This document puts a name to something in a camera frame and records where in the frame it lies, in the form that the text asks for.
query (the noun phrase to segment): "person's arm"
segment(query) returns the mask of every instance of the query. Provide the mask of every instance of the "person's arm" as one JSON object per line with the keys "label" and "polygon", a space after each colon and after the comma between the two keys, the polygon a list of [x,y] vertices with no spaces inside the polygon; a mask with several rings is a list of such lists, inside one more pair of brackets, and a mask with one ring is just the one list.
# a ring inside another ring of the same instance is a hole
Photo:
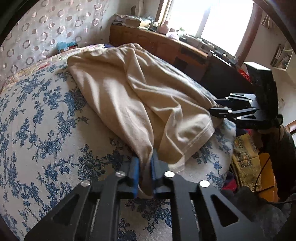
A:
{"label": "person's arm", "polygon": [[290,133],[281,126],[280,131],[273,128],[270,134],[263,134],[262,141],[270,155],[278,188],[278,197],[281,201],[284,201],[296,192],[296,148],[294,140]]}

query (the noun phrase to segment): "yellow cloth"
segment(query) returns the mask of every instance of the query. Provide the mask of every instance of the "yellow cloth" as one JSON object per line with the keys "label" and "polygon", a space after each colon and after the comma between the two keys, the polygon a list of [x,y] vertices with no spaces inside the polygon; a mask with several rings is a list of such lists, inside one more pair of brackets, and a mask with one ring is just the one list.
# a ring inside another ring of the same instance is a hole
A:
{"label": "yellow cloth", "polygon": [[[253,190],[261,165],[257,148],[249,134],[235,138],[231,166],[237,177],[238,185],[247,186]],[[256,185],[256,190],[260,189],[261,177]]]}
{"label": "yellow cloth", "polygon": [[88,104],[139,157],[143,179],[153,148],[181,171],[222,121],[210,116],[216,103],[188,76],[138,44],[79,53],[67,62]]}

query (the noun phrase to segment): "colorful floral blanket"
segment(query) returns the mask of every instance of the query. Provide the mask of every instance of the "colorful floral blanket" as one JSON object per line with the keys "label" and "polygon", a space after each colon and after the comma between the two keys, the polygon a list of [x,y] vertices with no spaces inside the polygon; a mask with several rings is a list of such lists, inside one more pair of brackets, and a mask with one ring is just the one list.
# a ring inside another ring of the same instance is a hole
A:
{"label": "colorful floral blanket", "polygon": [[[80,181],[102,180],[132,156],[88,106],[67,70],[70,55],[102,47],[43,60],[2,87],[0,214],[20,240]],[[220,190],[234,136],[234,124],[224,120],[181,175],[194,182],[207,179]],[[169,200],[123,200],[119,220],[119,240],[172,238]]]}

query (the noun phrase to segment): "yellow patterned fabric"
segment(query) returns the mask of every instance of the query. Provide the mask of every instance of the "yellow patterned fabric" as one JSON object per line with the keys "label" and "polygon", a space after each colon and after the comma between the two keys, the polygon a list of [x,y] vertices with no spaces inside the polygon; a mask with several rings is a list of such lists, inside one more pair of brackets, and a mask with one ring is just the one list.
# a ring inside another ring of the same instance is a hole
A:
{"label": "yellow patterned fabric", "polygon": [[[235,138],[231,166],[238,186],[247,186],[253,190],[261,166],[257,148],[249,134]],[[261,177],[257,181],[256,189],[261,189]]]}

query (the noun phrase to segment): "black sleeve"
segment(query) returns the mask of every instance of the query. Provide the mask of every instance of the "black sleeve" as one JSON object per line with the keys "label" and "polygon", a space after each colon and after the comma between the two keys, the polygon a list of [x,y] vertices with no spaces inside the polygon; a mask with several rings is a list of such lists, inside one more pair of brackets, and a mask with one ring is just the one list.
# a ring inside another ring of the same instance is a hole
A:
{"label": "black sleeve", "polygon": [[278,188],[278,197],[286,200],[296,192],[296,148],[290,133],[284,130],[284,136],[279,143],[272,138],[266,149],[270,155],[272,169]]}

